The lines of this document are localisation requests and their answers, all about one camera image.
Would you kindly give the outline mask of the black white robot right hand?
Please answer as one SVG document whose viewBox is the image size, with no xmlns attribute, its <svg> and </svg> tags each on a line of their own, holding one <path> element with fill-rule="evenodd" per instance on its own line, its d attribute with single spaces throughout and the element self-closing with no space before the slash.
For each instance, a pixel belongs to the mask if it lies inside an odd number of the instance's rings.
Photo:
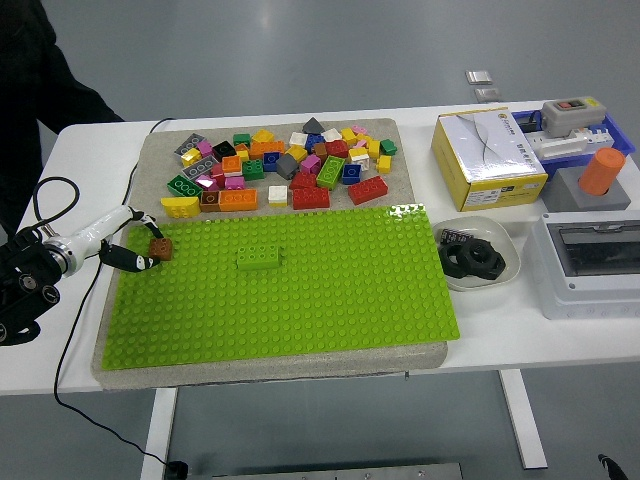
<svg viewBox="0 0 640 480">
<path fill-rule="evenodd" d="M 598 460 L 606 470 L 610 480 L 628 480 L 628 476 L 617 462 L 605 454 L 599 454 Z"/>
</svg>

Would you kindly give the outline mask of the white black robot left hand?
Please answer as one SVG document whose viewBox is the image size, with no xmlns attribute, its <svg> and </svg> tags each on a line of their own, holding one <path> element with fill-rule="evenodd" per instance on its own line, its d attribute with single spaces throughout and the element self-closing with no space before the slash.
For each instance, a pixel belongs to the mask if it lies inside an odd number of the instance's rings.
<svg viewBox="0 0 640 480">
<path fill-rule="evenodd" d="M 138 255 L 110 243 L 111 237 L 130 221 L 143 223 L 155 238 L 163 238 L 153 217 L 130 206 L 121 205 L 70 236 L 49 238 L 44 242 L 44 246 L 58 263 L 63 277 L 69 277 L 78 272 L 84 260 L 96 254 L 103 263 L 133 273 L 157 266 L 160 263 L 157 257 Z"/>
</svg>

